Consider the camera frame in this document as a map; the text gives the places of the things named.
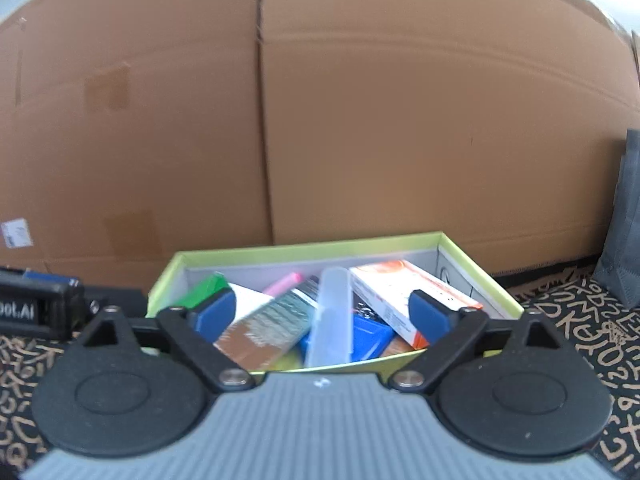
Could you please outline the white orange medicine box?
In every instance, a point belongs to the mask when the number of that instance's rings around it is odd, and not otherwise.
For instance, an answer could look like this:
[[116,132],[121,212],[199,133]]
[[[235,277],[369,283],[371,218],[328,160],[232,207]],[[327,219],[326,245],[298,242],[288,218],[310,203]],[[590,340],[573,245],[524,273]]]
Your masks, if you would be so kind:
[[450,310],[483,306],[464,292],[459,292],[436,276],[407,260],[390,260],[355,266],[352,274],[354,292],[366,302],[413,349],[426,348],[435,341],[425,330],[410,321],[409,298],[416,290],[426,292]]

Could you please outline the blue plastic container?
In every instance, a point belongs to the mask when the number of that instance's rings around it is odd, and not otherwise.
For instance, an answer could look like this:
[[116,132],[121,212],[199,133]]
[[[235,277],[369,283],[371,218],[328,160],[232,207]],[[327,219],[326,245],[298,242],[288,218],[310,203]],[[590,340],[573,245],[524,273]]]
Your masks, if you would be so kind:
[[390,326],[359,315],[323,312],[298,343],[306,367],[343,365],[375,359],[394,336]]

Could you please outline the teal purple long box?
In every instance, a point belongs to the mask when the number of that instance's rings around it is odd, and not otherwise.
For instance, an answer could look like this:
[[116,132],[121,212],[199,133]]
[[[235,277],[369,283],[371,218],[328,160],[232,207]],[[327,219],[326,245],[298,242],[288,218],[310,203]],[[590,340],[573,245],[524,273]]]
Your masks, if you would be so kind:
[[316,314],[319,279],[307,278],[231,324],[215,346],[246,370],[266,370],[310,331]]

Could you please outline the steel wool scrubber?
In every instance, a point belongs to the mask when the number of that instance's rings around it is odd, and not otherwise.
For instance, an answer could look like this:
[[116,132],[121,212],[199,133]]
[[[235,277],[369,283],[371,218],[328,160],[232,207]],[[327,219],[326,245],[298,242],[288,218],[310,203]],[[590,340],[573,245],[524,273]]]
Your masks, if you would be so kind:
[[373,321],[376,320],[376,313],[357,294],[352,298],[352,310],[354,310],[354,313],[359,315],[360,318],[367,318],[368,320]]

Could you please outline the translucent blue plastic case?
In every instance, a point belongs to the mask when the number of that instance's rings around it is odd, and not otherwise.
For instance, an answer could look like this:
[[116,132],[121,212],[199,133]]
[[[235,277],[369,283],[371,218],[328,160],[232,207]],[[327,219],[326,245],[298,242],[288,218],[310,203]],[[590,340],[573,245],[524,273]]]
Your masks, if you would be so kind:
[[348,364],[352,357],[352,276],[334,266],[320,275],[316,316],[305,356],[308,368]]

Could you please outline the copper tan long box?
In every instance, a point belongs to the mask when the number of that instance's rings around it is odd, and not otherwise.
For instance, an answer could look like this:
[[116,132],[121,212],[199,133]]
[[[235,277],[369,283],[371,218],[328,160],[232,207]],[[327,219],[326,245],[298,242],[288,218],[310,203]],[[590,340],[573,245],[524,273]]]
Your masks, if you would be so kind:
[[388,356],[398,356],[398,354],[410,353],[414,349],[407,344],[401,336],[395,336],[387,347],[383,350],[381,358],[387,358]]

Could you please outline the yellow medicine box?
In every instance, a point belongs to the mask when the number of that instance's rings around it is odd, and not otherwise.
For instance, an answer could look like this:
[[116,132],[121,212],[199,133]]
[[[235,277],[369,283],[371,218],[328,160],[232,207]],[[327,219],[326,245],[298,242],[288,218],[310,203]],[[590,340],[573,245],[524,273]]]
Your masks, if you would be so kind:
[[247,318],[273,300],[273,296],[264,294],[263,292],[256,292],[256,290],[238,284],[230,283],[230,287],[235,296],[235,316],[232,321],[233,324],[244,320],[244,318]]

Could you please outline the small green box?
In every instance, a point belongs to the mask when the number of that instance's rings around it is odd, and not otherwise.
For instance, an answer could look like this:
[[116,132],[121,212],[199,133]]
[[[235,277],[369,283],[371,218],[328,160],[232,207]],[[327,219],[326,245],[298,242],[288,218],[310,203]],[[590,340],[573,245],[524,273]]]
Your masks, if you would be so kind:
[[203,278],[185,294],[174,300],[171,307],[194,309],[209,297],[213,297],[217,292],[229,289],[230,285],[226,278],[220,273],[210,274]]

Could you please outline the white shipping label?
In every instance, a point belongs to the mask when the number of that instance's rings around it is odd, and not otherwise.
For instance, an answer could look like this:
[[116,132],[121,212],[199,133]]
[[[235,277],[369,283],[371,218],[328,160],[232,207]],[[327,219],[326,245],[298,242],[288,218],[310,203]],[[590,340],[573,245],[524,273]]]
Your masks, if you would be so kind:
[[24,218],[1,223],[1,234],[7,248],[27,248],[34,246],[28,222]]

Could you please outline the lime green open box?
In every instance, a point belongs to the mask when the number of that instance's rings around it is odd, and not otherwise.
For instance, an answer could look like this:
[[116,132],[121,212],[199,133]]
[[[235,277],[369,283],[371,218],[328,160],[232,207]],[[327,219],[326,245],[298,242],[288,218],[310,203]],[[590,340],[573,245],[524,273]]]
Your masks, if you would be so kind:
[[465,307],[514,320],[521,306],[442,232],[347,242],[179,252],[150,292],[148,315],[195,309],[221,287],[235,298],[196,330],[246,370],[370,366],[411,358]]

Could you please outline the large brown cardboard box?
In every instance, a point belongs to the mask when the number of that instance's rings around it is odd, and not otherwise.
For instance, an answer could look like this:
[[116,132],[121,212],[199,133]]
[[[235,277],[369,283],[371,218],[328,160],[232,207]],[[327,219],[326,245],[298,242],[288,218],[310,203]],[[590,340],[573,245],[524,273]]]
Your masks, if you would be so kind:
[[442,231],[600,252],[639,47],[588,0],[29,0],[1,24],[14,266],[146,287],[177,252]]

